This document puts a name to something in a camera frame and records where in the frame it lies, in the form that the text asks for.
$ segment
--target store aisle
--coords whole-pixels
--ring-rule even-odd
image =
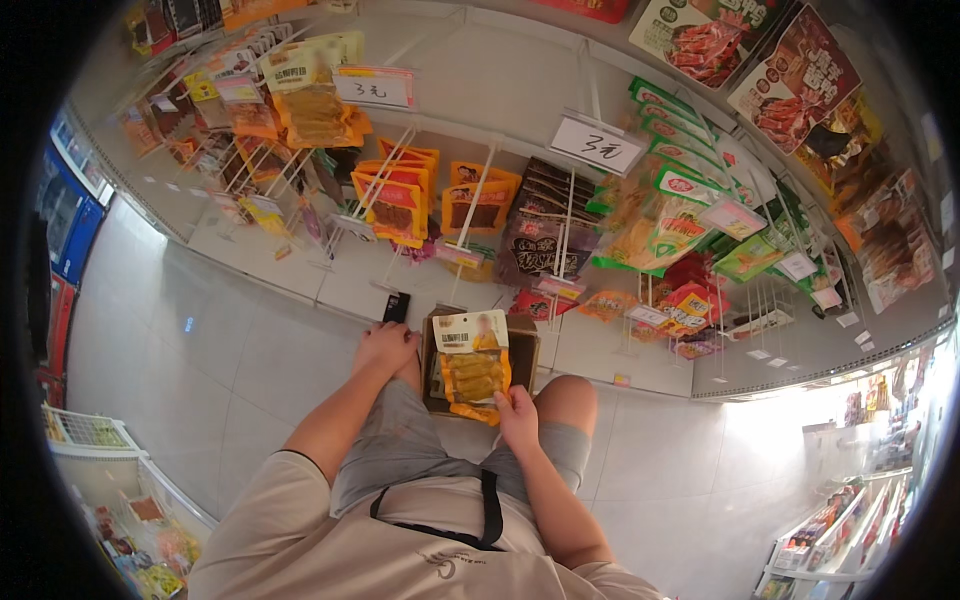
[[[77,300],[67,408],[125,421],[219,518],[340,385],[361,330],[168,243],[117,202]],[[577,495],[619,561],[671,598],[749,597],[775,534],[822,501],[806,492],[798,407],[599,396]],[[436,421],[451,454],[479,460],[491,446],[486,425]]]

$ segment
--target meat image on package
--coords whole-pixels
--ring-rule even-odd
[[[850,59],[807,5],[728,102],[789,155],[859,85]]]
[[[630,42],[719,89],[777,22],[787,0],[651,0]]]

